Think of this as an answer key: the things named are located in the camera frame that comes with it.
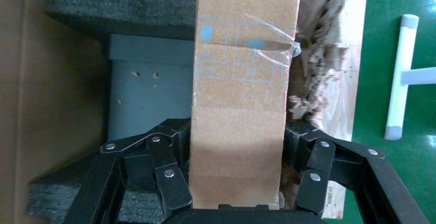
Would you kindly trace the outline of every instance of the cardboard wall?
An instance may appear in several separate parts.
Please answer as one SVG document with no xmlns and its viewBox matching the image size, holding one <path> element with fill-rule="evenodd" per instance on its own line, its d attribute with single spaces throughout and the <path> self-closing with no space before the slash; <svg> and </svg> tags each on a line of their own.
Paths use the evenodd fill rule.
<svg viewBox="0 0 436 224">
<path fill-rule="evenodd" d="M 0 223 L 26 216 L 28 183 L 96 150 L 104 135 L 101 45 L 44 14 L 47 0 L 0 0 Z"/>
</svg>

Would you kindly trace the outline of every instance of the blue printed symbol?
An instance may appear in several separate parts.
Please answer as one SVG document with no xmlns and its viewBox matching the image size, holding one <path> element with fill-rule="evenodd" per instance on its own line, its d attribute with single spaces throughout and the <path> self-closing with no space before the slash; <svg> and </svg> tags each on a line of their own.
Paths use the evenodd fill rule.
<svg viewBox="0 0 436 224">
<path fill-rule="evenodd" d="M 247 70 L 247 76 L 257 76 L 258 75 L 258 71 L 256 70 Z"/>
<path fill-rule="evenodd" d="M 268 46 L 266 43 L 264 43 L 262 40 L 254 39 L 251 41 L 248 41 L 245 44 L 246 47 L 254 48 L 253 50 L 253 56 L 251 57 L 251 60 L 254 61 L 256 59 L 256 51 L 258 48 L 267 48 Z"/>
<path fill-rule="evenodd" d="M 203 67 L 203 66 L 200 66 L 200 67 L 196 68 L 195 71 L 216 73 L 216 68 L 215 67 Z"/>
<path fill-rule="evenodd" d="M 205 41 L 205 43 L 207 43 L 213 37 L 213 26 L 212 25 L 203 25 L 201 35 L 202 35 L 202 39 Z M 204 52 L 203 52 L 202 56 L 210 57 L 210 54 L 207 51 L 206 45 L 207 44 L 205 44 Z"/>
</svg>

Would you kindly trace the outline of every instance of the cardboard box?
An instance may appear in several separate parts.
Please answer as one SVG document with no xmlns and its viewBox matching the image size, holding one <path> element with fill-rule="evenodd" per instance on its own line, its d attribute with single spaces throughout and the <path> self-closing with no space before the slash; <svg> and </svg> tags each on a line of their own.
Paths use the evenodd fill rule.
<svg viewBox="0 0 436 224">
<path fill-rule="evenodd" d="M 278 209 L 299 0 L 197 0 L 189 189 L 195 208 Z"/>
<path fill-rule="evenodd" d="M 0 0 L 0 223 L 25 214 L 28 183 L 105 135 L 107 60 L 98 42 L 44 14 L 48 0 Z"/>
</svg>

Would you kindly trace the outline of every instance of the metal screw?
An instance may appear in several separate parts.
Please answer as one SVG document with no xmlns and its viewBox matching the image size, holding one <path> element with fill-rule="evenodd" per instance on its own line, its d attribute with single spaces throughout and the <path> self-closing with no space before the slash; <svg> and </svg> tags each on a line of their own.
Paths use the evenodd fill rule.
<svg viewBox="0 0 436 224">
<path fill-rule="evenodd" d="M 163 175 L 165 175 L 165 177 L 167 177 L 167 178 L 171 178 L 174 176 L 174 170 L 168 169 L 163 173 Z"/>
<path fill-rule="evenodd" d="M 311 179 L 314 180 L 314 181 L 320 181 L 321 180 L 321 177 L 319 177 L 319 175 L 317 175 L 317 174 L 312 173 L 312 174 L 310 174 L 310 176 L 311 176 Z"/>
<path fill-rule="evenodd" d="M 153 142 L 159 142 L 159 141 L 160 141 L 160 137 L 158 137 L 158 136 L 153 137 L 153 138 L 151 139 L 151 141 L 153 141 Z"/>
<path fill-rule="evenodd" d="M 321 145 L 322 145 L 323 147 L 329 147 L 329 146 L 330 146 L 330 144 L 327 143 L 327 142 L 325 142 L 325 141 L 321 141 Z"/>
<path fill-rule="evenodd" d="M 368 149 L 368 152 L 369 152 L 369 154 L 374 155 L 374 156 L 378 155 L 378 152 L 373 150 L 373 149 L 371 149 L 371 148 Z"/>
<path fill-rule="evenodd" d="M 115 144 L 114 143 L 106 144 L 106 150 L 112 150 L 113 148 L 115 148 Z"/>
</svg>

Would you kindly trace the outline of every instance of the green floor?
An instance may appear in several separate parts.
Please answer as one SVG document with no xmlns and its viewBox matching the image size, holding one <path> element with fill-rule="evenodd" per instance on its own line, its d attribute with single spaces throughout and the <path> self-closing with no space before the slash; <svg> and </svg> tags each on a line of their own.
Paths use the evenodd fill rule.
<svg viewBox="0 0 436 224">
<path fill-rule="evenodd" d="M 420 17 L 412 68 L 436 66 L 436 0 L 367 0 L 353 141 L 383 150 L 430 223 L 436 223 L 436 85 L 409 87 L 403 138 L 383 139 L 405 13 Z M 362 223 L 351 192 L 344 219 L 328 223 Z"/>
</svg>

